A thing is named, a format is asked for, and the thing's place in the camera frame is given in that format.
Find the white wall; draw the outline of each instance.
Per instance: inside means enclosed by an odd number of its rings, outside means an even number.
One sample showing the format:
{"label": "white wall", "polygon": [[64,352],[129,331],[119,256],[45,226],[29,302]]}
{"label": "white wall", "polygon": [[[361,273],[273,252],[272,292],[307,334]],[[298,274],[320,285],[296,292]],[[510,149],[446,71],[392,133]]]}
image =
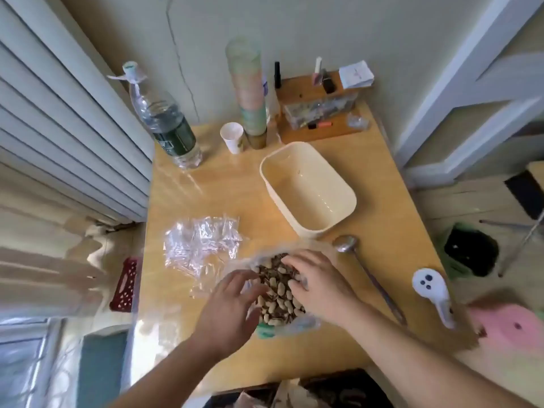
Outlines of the white wall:
{"label": "white wall", "polygon": [[[62,0],[109,66],[141,63],[197,123],[165,15],[167,0]],[[272,79],[309,73],[317,55],[334,69],[365,59],[371,104],[394,140],[489,0],[173,0],[173,33],[200,122],[238,115],[225,46],[262,46]]]}

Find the window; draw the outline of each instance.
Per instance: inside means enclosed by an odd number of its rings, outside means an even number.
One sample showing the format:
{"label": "window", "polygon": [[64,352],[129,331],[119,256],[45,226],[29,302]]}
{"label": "window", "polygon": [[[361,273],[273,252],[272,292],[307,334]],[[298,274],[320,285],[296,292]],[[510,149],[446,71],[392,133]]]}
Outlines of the window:
{"label": "window", "polygon": [[41,408],[55,359],[60,320],[0,321],[0,408]]}

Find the plastic water bottle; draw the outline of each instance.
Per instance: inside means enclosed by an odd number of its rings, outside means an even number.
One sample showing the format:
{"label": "plastic water bottle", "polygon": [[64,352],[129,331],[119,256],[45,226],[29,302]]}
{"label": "plastic water bottle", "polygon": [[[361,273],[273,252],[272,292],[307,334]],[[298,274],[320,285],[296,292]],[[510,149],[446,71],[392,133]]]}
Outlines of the plastic water bottle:
{"label": "plastic water bottle", "polygon": [[155,90],[135,61],[123,64],[124,75],[108,76],[126,80],[130,86],[132,106],[153,134],[160,147],[183,169],[193,169],[202,161],[195,135],[173,97]]}

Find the stack of plastic cups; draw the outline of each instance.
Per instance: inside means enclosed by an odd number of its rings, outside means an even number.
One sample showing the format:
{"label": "stack of plastic cups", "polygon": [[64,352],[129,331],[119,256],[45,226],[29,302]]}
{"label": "stack of plastic cups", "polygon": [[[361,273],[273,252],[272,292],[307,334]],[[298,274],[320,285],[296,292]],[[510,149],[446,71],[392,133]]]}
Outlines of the stack of plastic cups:
{"label": "stack of plastic cups", "polygon": [[241,124],[254,149],[262,149],[267,142],[267,114],[262,84],[261,50],[244,38],[230,40],[225,49],[228,70],[241,110]]}

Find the paper cup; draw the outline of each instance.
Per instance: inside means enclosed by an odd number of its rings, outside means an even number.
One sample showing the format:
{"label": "paper cup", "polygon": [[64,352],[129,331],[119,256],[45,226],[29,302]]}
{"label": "paper cup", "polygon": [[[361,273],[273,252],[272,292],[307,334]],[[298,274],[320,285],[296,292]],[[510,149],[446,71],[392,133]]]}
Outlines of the paper cup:
{"label": "paper cup", "polygon": [[225,141],[225,144],[228,147],[228,150],[232,154],[241,153],[244,149],[242,143],[242,136],[244,135],[244,128],[240,123],[230,122],[224,124],[219,130],[221,138]]}

